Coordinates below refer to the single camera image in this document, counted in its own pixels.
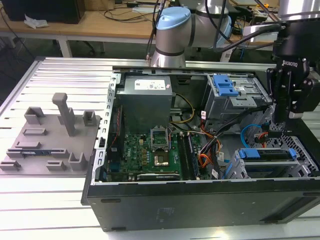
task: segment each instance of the blue cable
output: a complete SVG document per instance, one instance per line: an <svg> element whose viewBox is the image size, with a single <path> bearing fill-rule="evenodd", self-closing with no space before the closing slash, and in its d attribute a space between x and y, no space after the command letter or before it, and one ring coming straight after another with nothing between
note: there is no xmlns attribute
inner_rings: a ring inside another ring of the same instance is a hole
<svg viewBox="0 0 320 240"><path fill-rule="evenodd" d="M235 24L237 24L238 26L241 26L240 30L241 30L241 34L244 34L244 26L238 22L237 20L235 21ZM241 55L240 55L240 60L242 60L242 58L244 57L244 53L245 53L245 49L242 49L241 51Z"/></svg>
<svg viewBox="0 0 320 240"><path fill-rule="evenodd" d="M241 133L240 133L240 138L241 138L241 142L242 144L247 148L249 149L249 145L246 143L245 141L245 131L250 128L250 127L258 127L258 128L261 128L261 125L257 125L257 124L249 124L248 126L246 126L244 129L242 129Z"/></svg>

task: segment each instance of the desk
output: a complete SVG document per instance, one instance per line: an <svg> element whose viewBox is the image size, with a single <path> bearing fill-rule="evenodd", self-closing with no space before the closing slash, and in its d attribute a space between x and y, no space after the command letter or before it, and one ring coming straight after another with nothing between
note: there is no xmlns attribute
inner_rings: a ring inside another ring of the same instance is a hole
<svg viewBox="0 0 320 240"><path fill-rule="evenodd" d="M148 63L133 59L58 57L35 61L0 107L0 159L25 124L24 113L30 105L41 106L44 114L57 114L57 106L50 97L63 91L69 96L68 106L74 114L82 114L86 109L95 110L98 115L105 107L113 66L126 65L146 67ZM199 61L187 61L186 65L211 70L246 71L248 67L247 63ZM274 65L250 65L250 69L257 70L270 67ZM310 118L316 122L315 115ZM38 240L45 236L46 240L315 240L320 237L320 205L288 224L105 233L91 207L80 204L84 182L84 177L0 177L0 239Z"/></svg>
<svg viewBox="0 0 320 240"><path fill-rule="evenodd" d="M139 16L140 13L128 12L129 9L116 9L114 16L117 19L128 19ZM94 41L94 42L116 42L116 43L135 43L146 44L149 40L152 25L150 21L138 23L123 23L107 19L103 16L103 11L86 11L79 24L64 24L58 22L49 22L49 27L33 29L22 21L10 21L8 16L5 19L9 26L20 38L34 39L52 39L59 42L62 55L65 58L71 58L72 52L68 41ZM0 37L13 38L14 34L10 32L3 19L0 19ZM232 41L239 40L239 36L231 36Z"/></svg>

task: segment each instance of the gray fixture plate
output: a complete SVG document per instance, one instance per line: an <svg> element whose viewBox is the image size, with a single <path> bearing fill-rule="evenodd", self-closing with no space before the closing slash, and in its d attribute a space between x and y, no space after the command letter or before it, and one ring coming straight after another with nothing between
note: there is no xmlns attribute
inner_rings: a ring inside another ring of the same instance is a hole
<svg viewBox="0 0 320 240"><path fill-rule="evenodd" d="M83 116L75 115L75 135L69 136L66 127L60 124L58 115L45 115L39 117L40 125L25 123L18 137L16 138L11 149L16 148L18 142L40 142L39 150L41 149L67 149L68 153L74 154L76 159L80 158L81 153L84 154L85 160L89 163L92 155L96 136L98 132L100 116L96 117L96 126L85 126ZM46 129L46 135L28 135L23 132L26 129ZM61 176L83 176L87 173L87 166L81 170L72 170L69 157L54 158L52 156L26 156L26 157L8 157L4 161L17 161L21 167L18 170L1 170L0 175L61 175ZM47 168L48 161L62 161L64 170L49 170Z"/></svg>

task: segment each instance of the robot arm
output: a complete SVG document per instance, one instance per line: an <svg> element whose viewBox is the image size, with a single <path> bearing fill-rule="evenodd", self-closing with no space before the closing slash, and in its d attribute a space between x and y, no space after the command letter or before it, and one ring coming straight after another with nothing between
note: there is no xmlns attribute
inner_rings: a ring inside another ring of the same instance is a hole
<svg viewBox="0 0 320 240"><path fill-rule="evenodd" d="M320 82L310 74L310 65L320 56L320 1L301 3L280 1L282 28L273 45L273 55L278 61L276 68L267 71L268 90L275 103L275 123L301 118L320 102Z"/></svg>

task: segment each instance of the white label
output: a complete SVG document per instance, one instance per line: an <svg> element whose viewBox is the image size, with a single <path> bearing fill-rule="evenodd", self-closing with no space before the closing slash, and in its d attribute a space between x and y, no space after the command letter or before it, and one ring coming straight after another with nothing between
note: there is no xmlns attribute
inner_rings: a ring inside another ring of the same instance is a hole
<svg viewBox="0 0 320 240"><path fill-rule="evenodd" d="M134 90L166 90L165 80L137 79Z"/></svg>
<svg viewBox="0 0 320 240"><path fill-rule="evenodd" d="M212 176L214 176L216 179L218 179L219 174L216 170L212 169Z"/></svg>
<svg viewBox="0 0 320 240"><path fill-rule="evenodd" d="M36 153L34 151L22 151L22 154L32 154L35 155Z"/></svg>
<svg viewBox="0 0 320 240"><path fill-rule="evenodd" d="M207 119L206 115L207 115L206 111L201 111L201 119L206 120Z"/></svg>
<svg viewBox="0 0 320 240"><path fill-rule="evenodd" d="M234 89L237 91L244 91L245 90L245 88L242 86L235 86Z"/></svg>

